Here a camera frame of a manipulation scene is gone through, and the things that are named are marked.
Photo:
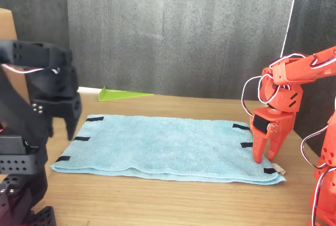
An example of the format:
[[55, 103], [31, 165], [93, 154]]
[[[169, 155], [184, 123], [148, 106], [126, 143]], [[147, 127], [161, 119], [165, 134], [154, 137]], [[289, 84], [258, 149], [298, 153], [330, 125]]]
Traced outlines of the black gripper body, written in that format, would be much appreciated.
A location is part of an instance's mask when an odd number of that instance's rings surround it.
[[72, 97], [37, 96], [32, 98], [30, 102], [32, 105], [36, 105], [37, 111], [41, 111], [46, 116], [78, 119], [81, 115], [79, 93], [75, 93]]

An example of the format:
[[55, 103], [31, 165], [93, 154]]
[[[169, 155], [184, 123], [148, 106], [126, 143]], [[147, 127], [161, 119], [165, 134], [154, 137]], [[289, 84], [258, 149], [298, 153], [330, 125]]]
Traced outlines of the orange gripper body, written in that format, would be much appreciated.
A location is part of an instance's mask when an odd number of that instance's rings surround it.
[[254, 139], [281, 139], [292, 130], [296, 113], [274, 110], [269, 107], [256, 108], [250, 118], [250, 129]]

